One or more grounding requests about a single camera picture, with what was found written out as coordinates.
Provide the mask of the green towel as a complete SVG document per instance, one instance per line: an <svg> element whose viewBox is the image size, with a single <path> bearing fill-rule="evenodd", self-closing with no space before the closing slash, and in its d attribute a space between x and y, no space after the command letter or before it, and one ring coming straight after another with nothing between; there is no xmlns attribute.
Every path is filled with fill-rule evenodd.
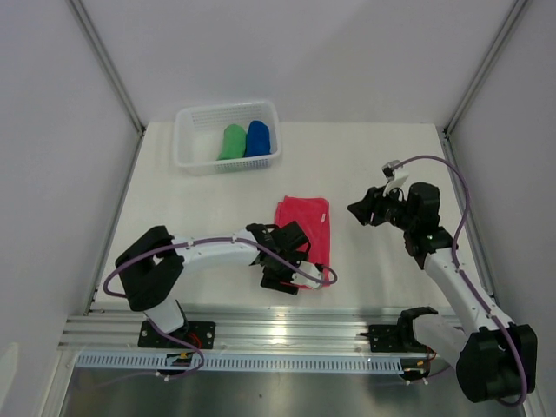
<svg viewBox="0 0 556 417"><path fill-rule="evenodd" d="M237 124L230 124L223 132L219 160L232 160L244 157L246 150L247 133Z"/></svg>

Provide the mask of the white plastic basket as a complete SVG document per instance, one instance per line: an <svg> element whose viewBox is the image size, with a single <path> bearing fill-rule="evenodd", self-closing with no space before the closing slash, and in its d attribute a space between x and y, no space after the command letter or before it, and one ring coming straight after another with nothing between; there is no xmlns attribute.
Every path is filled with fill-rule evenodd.
<svg viewBox="0 0 556 417"><path fill-rule="evenodd" d="M218 158L225 129L236 124L248 129L258 121L268 127L270 153L229 160ZM181 109L175 116L172 156L174 164L191 175L225 174L266 169L281 156L278 114L270 101L224 103Z"/></svg>

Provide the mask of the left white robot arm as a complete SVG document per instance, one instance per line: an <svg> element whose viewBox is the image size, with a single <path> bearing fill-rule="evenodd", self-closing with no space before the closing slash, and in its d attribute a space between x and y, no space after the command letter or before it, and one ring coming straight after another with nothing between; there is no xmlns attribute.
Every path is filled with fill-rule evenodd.
<svg viewBox="0 0 556 417"><path fill-rule="evenodd" d="M297 222L283 227L251 223L230 235L182 239L155 226L119 255L115 275L129 308L145 314L158 327L158 337L177 348L189 336L186 316L171 295L183 274L258 265L263 288L295 295L300 288L322 286L320 268L308 261L310 248Z"/></svg>

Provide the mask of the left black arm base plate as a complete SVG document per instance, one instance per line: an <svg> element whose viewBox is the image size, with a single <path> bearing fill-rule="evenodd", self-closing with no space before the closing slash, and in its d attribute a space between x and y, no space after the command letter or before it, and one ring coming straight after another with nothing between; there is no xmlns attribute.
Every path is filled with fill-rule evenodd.
<svg viewBox="0 0 556 417"><path fill-rule="evenodd" d="M213 321L190 321L187 328L177 329L169 335L197 348L210 350L214 346L215 332L216 323ZM137 345L139 348L182 348L180 343L159 335L149 321L142 323Z"/></svg>

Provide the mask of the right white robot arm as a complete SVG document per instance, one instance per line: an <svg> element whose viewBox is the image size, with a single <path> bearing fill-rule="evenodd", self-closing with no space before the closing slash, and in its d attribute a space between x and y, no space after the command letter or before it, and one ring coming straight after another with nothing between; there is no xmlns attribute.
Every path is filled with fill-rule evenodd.
<svg viewBox="0 0 556 417"><path fill-rule="evenodd" d="M473 403L497 400L521 405L535 389L538 338L528 325L516 324L480 288L458 261L458 246L440 225L440 190L417 182L407 197L372 187L347 207L363 226L384 223L402 230L407 253L438 286L459 318L450 327L430 308L401 313L396 338L406 350L425 345L455 370L463 394Z"/></svg>

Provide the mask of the pink towel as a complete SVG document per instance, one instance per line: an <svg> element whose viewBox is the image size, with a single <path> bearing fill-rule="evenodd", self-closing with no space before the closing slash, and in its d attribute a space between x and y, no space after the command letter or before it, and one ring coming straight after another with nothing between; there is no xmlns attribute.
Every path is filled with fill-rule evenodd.
<svg viewBox="0 0 556 417"><path fill-rule="evenodd" d="M324 198L298 198L285 196L278 202L275 224L283 227L297 222L308 237L311 248L303 245L300 251L308 250L308 261L329 266L330 219L329 202Z"/></svg>

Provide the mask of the blue towel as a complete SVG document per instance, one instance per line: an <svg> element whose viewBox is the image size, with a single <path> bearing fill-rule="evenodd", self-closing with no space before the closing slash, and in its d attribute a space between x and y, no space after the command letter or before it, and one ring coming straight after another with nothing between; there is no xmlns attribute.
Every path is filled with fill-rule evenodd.
<svg viewBox="0 0 556 417"><path fill-rule="evenodd" d="M245 157L265 156L271 153L270 132L268 126L254 120L248 126L246 134Z"/></svg>

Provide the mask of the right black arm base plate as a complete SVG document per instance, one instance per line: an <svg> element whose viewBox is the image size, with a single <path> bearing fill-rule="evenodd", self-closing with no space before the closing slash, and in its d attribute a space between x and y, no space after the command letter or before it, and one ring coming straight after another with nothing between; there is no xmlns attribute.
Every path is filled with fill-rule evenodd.
<svg viewBox="0 0 556 417"><path fill-rule="evenodd" d="M373 353L417 353L424 354L427 346L419 343L414 336L414 321L429 314L438 314L430 307L402 310L395 324L368 325L367 331L359 333L364 337Z"/></svg>

